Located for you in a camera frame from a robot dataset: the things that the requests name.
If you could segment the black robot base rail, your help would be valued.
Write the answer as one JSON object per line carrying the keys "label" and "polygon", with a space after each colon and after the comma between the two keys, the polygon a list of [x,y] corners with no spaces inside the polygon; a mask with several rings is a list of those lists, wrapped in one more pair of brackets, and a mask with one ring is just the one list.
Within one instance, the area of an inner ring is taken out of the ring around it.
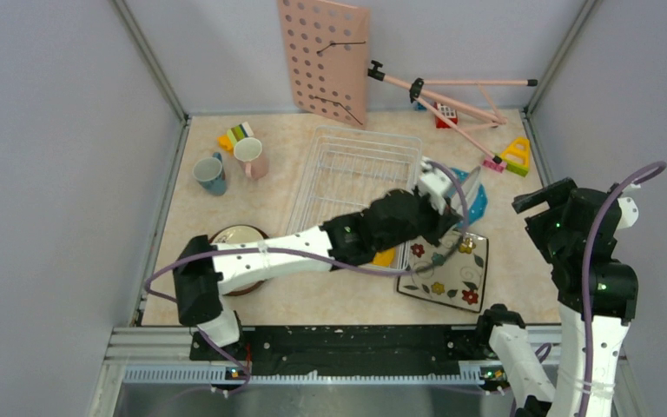
{"label": "black robot base rail", "polygon": [[220,361],[224,354],[254,376],[457,375],[466,361],[497,358],[476,328],[463,326],[258,326],[243,328],[221,351],[193,334],[190,360]]}

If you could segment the round white patterned plate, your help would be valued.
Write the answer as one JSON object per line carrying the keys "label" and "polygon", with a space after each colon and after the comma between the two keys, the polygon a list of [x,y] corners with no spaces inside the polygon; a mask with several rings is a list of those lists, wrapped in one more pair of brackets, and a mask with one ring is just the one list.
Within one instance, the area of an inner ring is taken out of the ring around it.
{"label": "round white patterned plate", "polygon": [[480,181],[481,167],[475,167],[472,169],[465,180],[462,182],[462,189],[465,192],[466,205],[465,208],[470,210],[472,205],[476,202],[479,187],[481,185]]}

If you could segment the stacked coloured toy blocks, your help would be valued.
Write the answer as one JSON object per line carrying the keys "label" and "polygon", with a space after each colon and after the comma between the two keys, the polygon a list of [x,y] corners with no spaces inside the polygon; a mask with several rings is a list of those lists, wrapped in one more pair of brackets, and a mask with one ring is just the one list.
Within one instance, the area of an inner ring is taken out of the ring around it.
{"label": "stacked coloured toy blocks", "polygon": [[221,149],[228,153],[232,153],[238,142],[253,136],[254,131],[249,122],[243,122],[228,129],[223,135],[218,136],[217,142]]}

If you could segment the yellow triangle toy block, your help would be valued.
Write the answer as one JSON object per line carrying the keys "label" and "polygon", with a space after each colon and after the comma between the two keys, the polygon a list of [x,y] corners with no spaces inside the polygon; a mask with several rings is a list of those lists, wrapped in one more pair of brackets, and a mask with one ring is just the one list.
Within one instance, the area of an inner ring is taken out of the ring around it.
{"label": "yellow triangle toy block", "polygon": [[500,154],[505,169],[513,174],[527,177],[531,166],[531,145],[526,137],[517,137]]}

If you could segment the pink pegboard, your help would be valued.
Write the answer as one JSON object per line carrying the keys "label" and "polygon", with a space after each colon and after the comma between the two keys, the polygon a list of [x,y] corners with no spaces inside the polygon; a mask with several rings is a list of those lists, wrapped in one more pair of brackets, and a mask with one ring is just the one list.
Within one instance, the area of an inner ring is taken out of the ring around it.
{"label": "pink pegboard", "polygon": [[371,11],[305,0],[279,0],[277,10],[294,105],[364,127]]}

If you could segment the pink tripod stand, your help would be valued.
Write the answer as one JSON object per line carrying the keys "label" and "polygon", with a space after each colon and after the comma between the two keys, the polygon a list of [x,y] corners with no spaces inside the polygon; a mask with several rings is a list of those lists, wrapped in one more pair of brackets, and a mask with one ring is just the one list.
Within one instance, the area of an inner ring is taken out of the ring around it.
{"label": "pink tripod stand", "polygon": [[[496,106],[495,102],[492,100],[489,93],[486,91],[486,87],[490,86],[500,86],[500,87],[531,87],[535,88],[539,84],[539,80],[535,78],[528,78],[523,80],[425,80],[423,78],[416,78],[412,82],[406,82],[395,76],[386,74],[383,70],[383,64],[372,60],[370,63],[371,67],[367,70],[367,75],[374,80],[389,83],[393,86],[400,87],[405,89],[408,92],[409,99],[412,103],[419,103],[427,111],[431,112],[436,118],[441,122],[445,123],[451,130],[455,131],[457,134],[465,138],[471,145],[476,147],[484,156],[485,160],[483,164],[492,170],[497,172],[503,172],[507,167],[507,162],[499,155],[489,150],[484,144],[475,139],[472,135],[472,131],[480,129],[494,129],[499,126],[507,124],[507,119]],[[461,102],[457,99],[444,96],[435,91],[431,91],[426,88],[426,86],[436,85],[436,86],[473,86],[476,87],[482,96],[485,98],[487,104],[490,107],[490,110],[485,110],[478,108],[474,105]],[[478,126],[472,126],[471,128],[461,128],[457,123],[453,122],[450,118],[446,117],[439,108],[431,105],[431,102],[437,104],[445,105],[446,107],[455,110],[457,113],[463,113],[464,115],[470,116],[474,119],[481,121],[482,123]]]}

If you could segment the yellow ribbed bowl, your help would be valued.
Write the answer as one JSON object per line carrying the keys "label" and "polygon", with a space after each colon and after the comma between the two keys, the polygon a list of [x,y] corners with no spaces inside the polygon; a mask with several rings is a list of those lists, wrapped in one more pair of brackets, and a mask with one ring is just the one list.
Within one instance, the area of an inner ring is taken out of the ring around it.
{"label": "yellow ribbed bowl", "polygon": [[387,250],[375,254],[371,264],[377,267],[390,268],[396,255],[396,248],[389,248]]}

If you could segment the red toy block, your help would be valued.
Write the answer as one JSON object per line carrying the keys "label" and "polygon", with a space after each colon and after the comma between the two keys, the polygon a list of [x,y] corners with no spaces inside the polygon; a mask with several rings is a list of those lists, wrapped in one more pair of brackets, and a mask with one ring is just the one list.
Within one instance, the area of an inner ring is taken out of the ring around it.
{"label": "red toy block", "polygon": [[[439,113],[451,123],[457,124],[459,122],[458,115],[456,111],[442,103],[434,102],[433,106],[439,111]],[[442,118],[435,116],[435,127],[437,129],[450,129],[451,126],[448,122],[445,122]]]}

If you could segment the square floral plate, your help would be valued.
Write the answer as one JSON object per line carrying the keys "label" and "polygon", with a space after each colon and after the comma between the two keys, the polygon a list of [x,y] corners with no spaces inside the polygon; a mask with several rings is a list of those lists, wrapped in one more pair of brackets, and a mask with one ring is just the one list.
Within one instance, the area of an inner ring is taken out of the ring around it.
{"label": "square floral plate", "polygon": [[484,302],[489,260],[489,240],[458,230],[444,235],[435,247],[419,238],[406,246],[408,270],[396,291],[439,305],[478,313]]}

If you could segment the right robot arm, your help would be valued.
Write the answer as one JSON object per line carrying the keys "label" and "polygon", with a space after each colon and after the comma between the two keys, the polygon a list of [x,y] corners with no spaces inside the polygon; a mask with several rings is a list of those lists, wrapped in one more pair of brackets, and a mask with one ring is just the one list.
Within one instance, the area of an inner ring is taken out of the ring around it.
{"label": "right robot arm", "polygon": [[479,317],[474,345],[501,362],[517,416],[609,416],[638,295],[637,274],[613,256],[615,233],[637,220],[637,206],[619,186],[603,192],[571,178],[519,195],[512,206],[522,213],[543,202],[548,208],[527,217],[525,230],[558,289],[558,378],[547,378],[522,317],[503,304]]}

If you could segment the blue grey mug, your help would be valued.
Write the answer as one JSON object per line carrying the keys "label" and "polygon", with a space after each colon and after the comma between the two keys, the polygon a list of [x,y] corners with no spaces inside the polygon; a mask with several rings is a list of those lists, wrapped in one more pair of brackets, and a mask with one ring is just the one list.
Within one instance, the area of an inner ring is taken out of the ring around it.
{"label": "blue grey mug", "polygon": [[192,169],[196,182],[209,194],[224,195],[227,192],[227,180],[222,156],[219,152],[199,160]]}

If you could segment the cream bowl with brown rim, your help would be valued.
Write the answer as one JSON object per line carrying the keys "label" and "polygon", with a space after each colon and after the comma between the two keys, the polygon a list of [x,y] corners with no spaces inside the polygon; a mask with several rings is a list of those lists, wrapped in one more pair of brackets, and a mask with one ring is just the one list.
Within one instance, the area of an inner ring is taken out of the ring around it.
{"label": "cream bowl with brown rim", "polygon": [[[218,245],[221,243],[241,244],[257,242],[267,239],[268,237],[268,234],[257,227],[245,224],[237,224],[218,231],[208,239],[208,242],[210,245]],[[245,286],[240,286],[235,288],[233,291],[228,292],[227,296],[236,297],[247,295],[251,292],[254,292],[262,285],[262,281],[257,281]]]}

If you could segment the pink mug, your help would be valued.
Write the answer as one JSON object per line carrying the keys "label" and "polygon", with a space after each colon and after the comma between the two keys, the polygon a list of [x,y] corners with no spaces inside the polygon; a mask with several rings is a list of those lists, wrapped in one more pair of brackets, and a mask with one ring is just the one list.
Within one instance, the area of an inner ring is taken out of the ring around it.
{"label": "pink mug", "polygon": [[259,139],[247,137],[240,140],[234,146],[233,154],[247,178],[259,180],[268,173],[268,160]]}

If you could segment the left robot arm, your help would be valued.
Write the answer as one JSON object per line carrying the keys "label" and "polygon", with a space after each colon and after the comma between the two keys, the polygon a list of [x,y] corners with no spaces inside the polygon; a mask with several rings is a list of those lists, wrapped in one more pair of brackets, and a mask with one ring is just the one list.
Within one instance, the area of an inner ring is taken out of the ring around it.
{"label": "left robot arm", "polygon": [[293,235],[213,245],[193,238],[172,268],[178,321],[210,337],[223,359],[243,349],[236,314],[222,297],[240,287],[306,272],[363,270],[378,253],[418,237],[434,246],[468,216],[463,193],[430,195],[392,189],[360,212],[339,215]]}

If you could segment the teal polka dot plate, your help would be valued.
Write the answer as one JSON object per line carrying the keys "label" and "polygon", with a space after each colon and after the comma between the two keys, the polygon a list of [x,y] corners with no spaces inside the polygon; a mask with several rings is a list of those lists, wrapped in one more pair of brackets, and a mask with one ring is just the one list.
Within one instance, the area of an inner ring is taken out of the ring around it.
{"label": "teal polka dot plate", "polygon": [[451,171],[459,179],[468,206],[469,224],[472,225],[485,215],[488,204],[485,187],[482,183],[481,167],[476,167],[469,172],[456,168],[451,168]]}

